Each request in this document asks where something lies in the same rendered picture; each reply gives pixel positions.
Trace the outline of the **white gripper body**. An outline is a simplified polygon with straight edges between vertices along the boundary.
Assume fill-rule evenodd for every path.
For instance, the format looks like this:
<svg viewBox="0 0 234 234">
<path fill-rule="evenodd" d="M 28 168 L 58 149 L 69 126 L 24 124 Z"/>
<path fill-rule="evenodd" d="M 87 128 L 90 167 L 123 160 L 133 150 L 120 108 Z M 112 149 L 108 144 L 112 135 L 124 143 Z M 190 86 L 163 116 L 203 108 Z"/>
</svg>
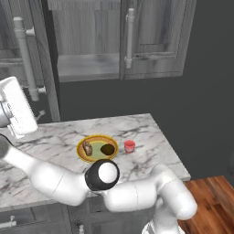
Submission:
<svg viewBox="0 0 234 234">
<path fill-rule="evenodd" d="M 0 80 L 0 128 L 16 139 L 37 130 L 37 121 L 16 77 Z"/>
</svg>

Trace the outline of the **yellow green plate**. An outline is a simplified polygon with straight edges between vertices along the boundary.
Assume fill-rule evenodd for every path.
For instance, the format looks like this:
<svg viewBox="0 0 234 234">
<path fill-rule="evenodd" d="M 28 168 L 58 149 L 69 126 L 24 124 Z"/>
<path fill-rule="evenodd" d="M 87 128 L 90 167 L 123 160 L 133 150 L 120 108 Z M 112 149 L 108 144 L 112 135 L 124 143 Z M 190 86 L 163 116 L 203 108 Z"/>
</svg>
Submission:
<svg viewBox="0 0 234 234">
<path fill-rule="evenodd" d="M 88 142 L 92 147 L 92 155 L 87 155 L 83 143 Z M 111 144 L 113 146 L 113 153 L 110 155 L 106 155 L 101 151 L 101 148 L 105 144 Z M 77 144 L 77 155 L 78 157 L 87 162 L 87 163 L 94 163 L 100 159 L 110 159 L 112 160 L 117 154 L 119 153 L 119 145 L 117 142 L 110 137 L 109 135 L 104 134 L 93 134 L 89 135 Z"/>
</svg>

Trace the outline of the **grey open cabinet door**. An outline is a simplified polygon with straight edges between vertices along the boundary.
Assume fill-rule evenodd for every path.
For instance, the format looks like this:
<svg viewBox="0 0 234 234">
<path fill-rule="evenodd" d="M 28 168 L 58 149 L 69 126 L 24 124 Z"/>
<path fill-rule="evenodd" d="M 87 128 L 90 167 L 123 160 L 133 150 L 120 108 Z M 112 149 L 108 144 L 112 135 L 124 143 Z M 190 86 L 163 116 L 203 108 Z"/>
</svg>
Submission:
<svg viewBox="0 0 234 234">
<path fill-rule="evenodd" d="M 27 53 L 16 38 L 15 25 L 28 30 Z M 58 122 L 58 51 L 48 0 L 0 0 L 0 80 L 18 78 L 35 114 L 45 111 L 45 122 Z"/>
</svg>

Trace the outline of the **brown bread slice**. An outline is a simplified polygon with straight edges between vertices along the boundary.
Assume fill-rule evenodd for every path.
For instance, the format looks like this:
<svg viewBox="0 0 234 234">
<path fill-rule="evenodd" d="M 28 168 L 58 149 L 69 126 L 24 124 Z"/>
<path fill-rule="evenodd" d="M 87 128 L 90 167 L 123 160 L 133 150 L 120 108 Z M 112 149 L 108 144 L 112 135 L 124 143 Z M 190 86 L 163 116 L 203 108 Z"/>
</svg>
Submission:
<svg viewBox="0 0 234 234">
<path fill-rule="evenodd" d="M 85 151 L 85 154 L 87 156 L 92 156 L 92 146 L 91 146 L 91 144 L 89 142 L 84 141 L 82 143 L 82 147 L 83 147 L 83 150 Z"/>
</svg>

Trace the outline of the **grey base cabinet door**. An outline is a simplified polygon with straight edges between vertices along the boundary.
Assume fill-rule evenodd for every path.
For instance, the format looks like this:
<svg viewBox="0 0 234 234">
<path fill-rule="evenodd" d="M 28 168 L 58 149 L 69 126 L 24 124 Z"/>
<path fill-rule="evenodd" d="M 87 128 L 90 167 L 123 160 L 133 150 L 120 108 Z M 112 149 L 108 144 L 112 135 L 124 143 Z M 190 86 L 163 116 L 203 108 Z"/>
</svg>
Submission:
<svg viewBox="0 0 234 234">
<path fill-rule="evenodd" d="M 68 206 L 73 234 L 79 234 L 80 225 L 85 234 L 142 234 L 144 226 L 151 220 L 154 209 L 112 213 L 101 196 L 89 197 L 77 207 Z"/>
</svg>

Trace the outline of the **grey closed cabinet door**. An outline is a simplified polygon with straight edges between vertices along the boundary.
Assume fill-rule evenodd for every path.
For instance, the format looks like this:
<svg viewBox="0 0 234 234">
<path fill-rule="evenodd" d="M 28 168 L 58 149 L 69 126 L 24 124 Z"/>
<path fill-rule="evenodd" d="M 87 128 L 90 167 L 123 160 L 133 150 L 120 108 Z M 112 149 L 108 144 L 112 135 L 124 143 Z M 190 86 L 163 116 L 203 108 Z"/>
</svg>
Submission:
<svg viewBox="0 0 234 234">
<path fill-rule="evenodd" d="M 120 70 L 122 80 L 178 77 L 183 74 L 197 0 L 121 0 Z M 134 9 L 132 66 L 124 58 L 126 15 Z"/>
</svg>

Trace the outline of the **grey drawer front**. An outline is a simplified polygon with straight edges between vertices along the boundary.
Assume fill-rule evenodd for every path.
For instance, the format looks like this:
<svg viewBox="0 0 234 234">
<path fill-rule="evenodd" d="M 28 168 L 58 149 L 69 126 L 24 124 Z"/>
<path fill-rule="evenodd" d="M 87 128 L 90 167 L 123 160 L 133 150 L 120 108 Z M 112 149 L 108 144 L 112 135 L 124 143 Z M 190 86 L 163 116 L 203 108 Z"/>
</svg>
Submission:
<svg viewBox="0 0 234 234">
<path fill-rule="evenodd" d="M 0 229 L 0 234 L 68 234 L 59 203 L 0 212 L 0 223 L 11 216 L 16 226 Z"/>
</svg>

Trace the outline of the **dark avocado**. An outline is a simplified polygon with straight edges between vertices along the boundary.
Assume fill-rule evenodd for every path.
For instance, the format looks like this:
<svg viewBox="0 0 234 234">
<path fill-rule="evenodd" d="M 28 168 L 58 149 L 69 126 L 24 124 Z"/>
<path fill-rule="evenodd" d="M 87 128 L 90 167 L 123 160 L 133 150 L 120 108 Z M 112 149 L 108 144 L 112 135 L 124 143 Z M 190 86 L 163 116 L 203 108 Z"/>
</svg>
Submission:
<svg viewBox="0 0 234 234">
<path fill-rule="evenodd" d="M 101 147 L 101 152 L 106 155 L 114 153 L 114 146 L 112 144 L 105 144 Z"/>
</svg>

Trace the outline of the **red jam jar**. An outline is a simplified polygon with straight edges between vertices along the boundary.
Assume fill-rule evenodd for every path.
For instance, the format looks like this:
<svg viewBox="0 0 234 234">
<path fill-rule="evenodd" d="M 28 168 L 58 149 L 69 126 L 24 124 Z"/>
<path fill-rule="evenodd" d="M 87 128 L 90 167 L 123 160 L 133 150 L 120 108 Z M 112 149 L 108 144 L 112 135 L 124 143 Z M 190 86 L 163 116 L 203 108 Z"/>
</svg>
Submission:
<svg viewBox="0 0 234 234">
<path fill-rule="evenodd" d="M 135 149 L 135 142 L 133 140 L 126 140 L 124 142 L 124 151 L 127 154 L 131 154 Z"/>
</svg>

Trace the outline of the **grey wall cabinet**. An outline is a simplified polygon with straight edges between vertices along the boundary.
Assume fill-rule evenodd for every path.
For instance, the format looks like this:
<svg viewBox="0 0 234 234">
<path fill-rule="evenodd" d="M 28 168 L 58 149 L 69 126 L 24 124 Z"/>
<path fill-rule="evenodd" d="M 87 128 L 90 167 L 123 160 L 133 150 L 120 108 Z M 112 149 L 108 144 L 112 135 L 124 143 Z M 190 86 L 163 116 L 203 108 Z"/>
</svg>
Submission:
<svg viewBox="0 0 234 234">
<path fill-rule="evenodd" d="M 48 0 L 61 82 L 119 78 L 121 0 Z"/>
</svg>

